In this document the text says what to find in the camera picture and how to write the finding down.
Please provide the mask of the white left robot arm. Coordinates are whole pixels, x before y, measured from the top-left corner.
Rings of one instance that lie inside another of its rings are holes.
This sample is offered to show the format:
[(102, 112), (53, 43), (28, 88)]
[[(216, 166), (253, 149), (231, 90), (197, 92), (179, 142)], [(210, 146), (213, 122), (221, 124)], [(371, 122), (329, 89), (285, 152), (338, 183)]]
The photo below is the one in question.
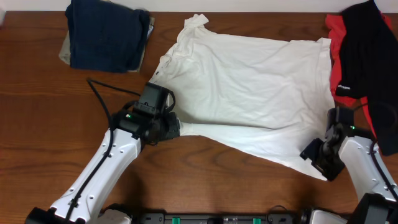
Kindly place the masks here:
[(148, 114), (121, 110), (93, 158), (72, 186), (48, 210), (33, 208), (27, 224), (49, 223), (132, 223), (133, 217), (120, 205), (102, 207), (128, 165), (143, 146), (176, 138), (179, 121), (174, 112)]

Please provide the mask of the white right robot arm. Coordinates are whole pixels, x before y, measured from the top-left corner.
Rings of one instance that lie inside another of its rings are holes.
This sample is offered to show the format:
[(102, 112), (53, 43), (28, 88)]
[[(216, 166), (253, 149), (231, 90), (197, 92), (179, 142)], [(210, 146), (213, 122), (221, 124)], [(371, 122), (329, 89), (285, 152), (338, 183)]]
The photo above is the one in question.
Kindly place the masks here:
[(397, 184), (371, 133), (352, 125), (331, 124), (325, 140), (314, 139), (300, 157), (311, 160), (311, 165), (329, 181), (347, 169), (359, 201), (348, 218), (314, 208), (303, 213), (300, 223), (397, 224)]

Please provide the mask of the white t-shirt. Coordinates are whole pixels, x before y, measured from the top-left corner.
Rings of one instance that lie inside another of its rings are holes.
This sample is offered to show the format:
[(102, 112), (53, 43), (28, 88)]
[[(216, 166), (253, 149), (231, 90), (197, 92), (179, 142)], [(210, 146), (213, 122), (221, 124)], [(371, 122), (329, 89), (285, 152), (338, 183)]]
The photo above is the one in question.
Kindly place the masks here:
[(204, 136), (316, 179), (300, 153), (326, 130), (331, 41), (217, 34), (186, 19), (151, 82), (173, 91), (183, 136)]

